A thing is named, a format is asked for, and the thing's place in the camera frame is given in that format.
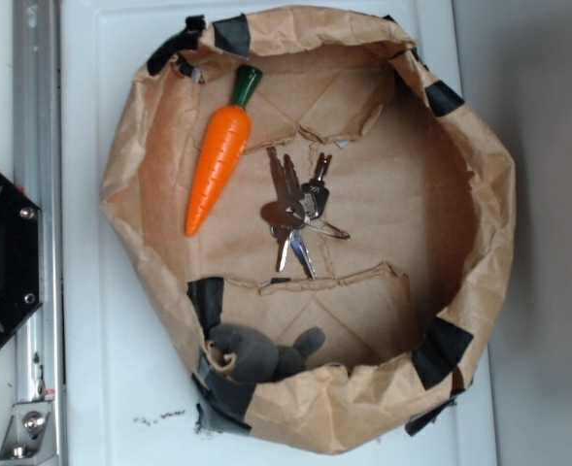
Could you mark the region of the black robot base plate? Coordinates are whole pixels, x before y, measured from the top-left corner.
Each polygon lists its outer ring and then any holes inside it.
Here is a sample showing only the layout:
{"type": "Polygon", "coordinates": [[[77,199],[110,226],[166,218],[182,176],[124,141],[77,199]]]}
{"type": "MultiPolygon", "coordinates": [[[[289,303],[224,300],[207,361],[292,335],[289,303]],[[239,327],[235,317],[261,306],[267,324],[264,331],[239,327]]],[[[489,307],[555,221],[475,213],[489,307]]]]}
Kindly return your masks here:
{"type": "Polygon", "coordinates": [[[0,349],[42,304],[40,212],[0,173],[0,349]]]}

